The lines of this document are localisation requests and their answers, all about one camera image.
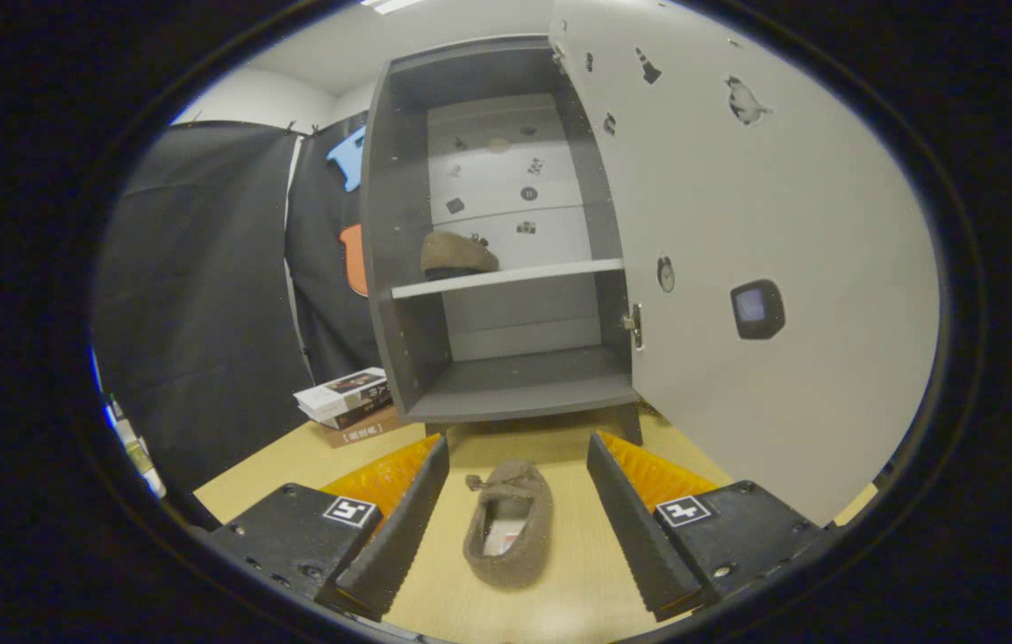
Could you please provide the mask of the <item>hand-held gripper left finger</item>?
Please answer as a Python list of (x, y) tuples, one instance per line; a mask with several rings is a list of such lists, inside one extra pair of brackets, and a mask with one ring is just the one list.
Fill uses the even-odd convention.
[(285, 482), (201, 538), (302, 602), (380, 621), (395, 602), (451, 469), (430, 435), (321, 488)]

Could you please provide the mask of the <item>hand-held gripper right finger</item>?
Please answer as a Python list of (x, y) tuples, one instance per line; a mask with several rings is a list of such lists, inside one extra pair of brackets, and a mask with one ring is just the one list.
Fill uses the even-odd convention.
[(756, 482), (718, 487), (607, 432), (589, 439), (586, 466), (657, 621), (739, 595), (825, 534)]

